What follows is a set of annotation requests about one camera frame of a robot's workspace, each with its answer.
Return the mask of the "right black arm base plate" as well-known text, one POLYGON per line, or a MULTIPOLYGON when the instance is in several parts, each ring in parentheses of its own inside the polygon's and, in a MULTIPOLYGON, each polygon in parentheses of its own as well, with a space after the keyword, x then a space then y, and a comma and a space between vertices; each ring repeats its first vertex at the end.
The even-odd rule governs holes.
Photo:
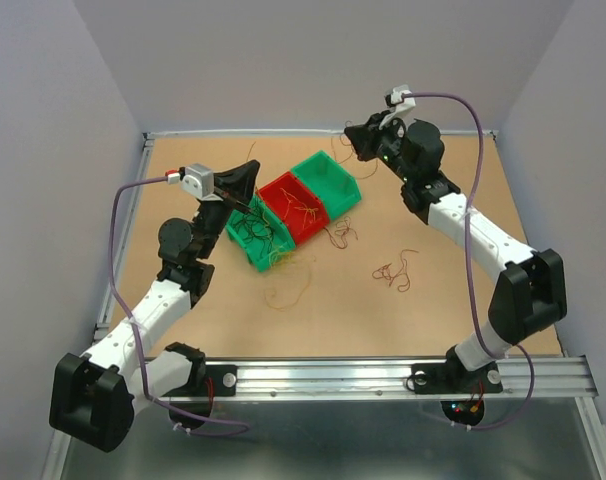
POLYGON ((407 385, 419 395, 498 394, 503 391, 495 362, 475 371, 450 362, 413 364, 407 385))

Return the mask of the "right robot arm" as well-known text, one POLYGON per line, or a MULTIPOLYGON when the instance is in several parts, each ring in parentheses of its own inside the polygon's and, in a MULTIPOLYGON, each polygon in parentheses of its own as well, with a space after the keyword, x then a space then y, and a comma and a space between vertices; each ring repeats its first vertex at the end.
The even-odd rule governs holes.
POLYGON ((441 170, 445 145, 435 125, 400 119, 383 125, 382 119, 374 114, 345 128, 358 160, 381 160, 401 180, 407 209, 462 247, 466 263, 479 265, 495 283, 486 322, 476 322, 444 363, 421 375, 436 390, 465 390, 490 363, 566 316, 563 260, 552 249, 537 251, 513 239, 469 205, 441 170))

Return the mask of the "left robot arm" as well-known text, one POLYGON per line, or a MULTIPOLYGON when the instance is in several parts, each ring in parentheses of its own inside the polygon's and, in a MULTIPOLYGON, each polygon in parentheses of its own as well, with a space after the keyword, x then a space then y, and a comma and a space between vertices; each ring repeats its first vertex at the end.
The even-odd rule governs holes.
POLYGON ((236 393, 234 365, 208 367, 197 348, 174 342, 154 359, 147 353, 206 294, 215 268, 208 263, 232 213, 247 213, 260 164, 256 160, 222 172, 201 164, 138 181, 177 185, 197 200, 190 220, 170 218, 158 231, 161 268, 135 307, 109 287, 125 317, 80 355, 68 353, 54 370, 49 424, 103 452, 126 438, 135 417, 151 405, 168 412, 175 429, 188 435, 226 437, 249 426, 213 415, 217 396, 236 393))

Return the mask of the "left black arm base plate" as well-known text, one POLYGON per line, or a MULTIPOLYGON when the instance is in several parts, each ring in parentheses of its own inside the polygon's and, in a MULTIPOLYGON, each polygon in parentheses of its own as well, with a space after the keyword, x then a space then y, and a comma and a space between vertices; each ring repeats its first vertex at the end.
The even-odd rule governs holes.
POLYGON ((164 397, 206 397, 208 387, 213 388, 214 397, 236 395, 238 366, 234 364, 207 364, 198 373, 190 373, 185 385, 163 393, 164 397))

